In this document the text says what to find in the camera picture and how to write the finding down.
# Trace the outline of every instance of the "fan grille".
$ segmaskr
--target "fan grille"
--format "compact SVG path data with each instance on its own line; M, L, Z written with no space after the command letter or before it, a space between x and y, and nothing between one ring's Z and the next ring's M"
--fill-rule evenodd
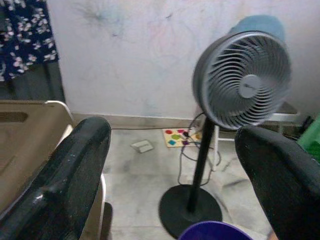
M227 129L258 125L283 103L290 60L283 43L259 31L220 38L200 57L193 93L206 115Z

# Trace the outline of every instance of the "floor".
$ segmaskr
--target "floor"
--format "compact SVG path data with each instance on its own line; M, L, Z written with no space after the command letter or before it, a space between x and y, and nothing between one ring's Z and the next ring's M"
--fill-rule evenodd
M131 144L149 140L154 149L138 153ZM221 163L203 188L218 201L223 221L233 224L254 240L266 240L271 227L252 185L237 158L233 142L221 142ZM172 240L158 217L163 193L177 185L179 148L167 148L162 130L113 130L103 173L105 200L112 204L112 240ZM196 147L186 154L197 156ZM192 181L195 162L183 159L182 183ZM206 167L204 181L210 167Z

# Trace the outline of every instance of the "floral cloth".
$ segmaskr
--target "floral cloth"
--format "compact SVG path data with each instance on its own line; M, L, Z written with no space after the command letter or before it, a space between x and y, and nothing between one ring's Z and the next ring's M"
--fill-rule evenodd
M5 31L0 34L0 79L23 74L33 64L58 60L46 0L0 0Z

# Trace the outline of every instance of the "green object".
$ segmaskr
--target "green object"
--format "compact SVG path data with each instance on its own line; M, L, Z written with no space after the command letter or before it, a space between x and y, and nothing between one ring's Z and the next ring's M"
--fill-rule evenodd
M180 135L174 134L171 136L171 138L173 138L174 140L178 140L180 139Z
M320 114L297 143L320 163Z

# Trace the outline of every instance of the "pedestal fan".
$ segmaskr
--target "pedestal fan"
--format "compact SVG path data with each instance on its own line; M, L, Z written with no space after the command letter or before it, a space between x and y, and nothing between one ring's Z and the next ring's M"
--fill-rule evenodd
M222 221L217 201L200 188L215 124L230 130L266 121L284 102L290 60L278 38L261 31L230 34L211 44L193 74L193 95L206 115L192 185L164 193L159 216L174 237L201 221Z

